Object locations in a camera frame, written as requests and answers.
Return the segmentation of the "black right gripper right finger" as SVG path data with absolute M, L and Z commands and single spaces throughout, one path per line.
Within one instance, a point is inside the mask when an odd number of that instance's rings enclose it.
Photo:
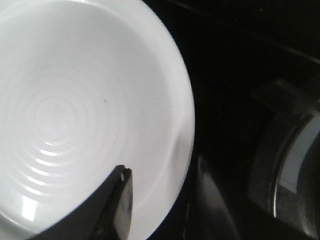
M 130 232 L 133 208 L 133 179 L 132 171 L 125 168 L 120 174 L 116 188 L 116 210 L 113 226 L 118 240 L 127 240 Z

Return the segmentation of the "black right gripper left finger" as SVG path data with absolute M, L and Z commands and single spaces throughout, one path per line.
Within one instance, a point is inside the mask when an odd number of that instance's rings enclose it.
M 116 188 L 124 165 L 117 165 L 104 182 L 75 210 L 32 240 L 118 240 L 114 228 Z

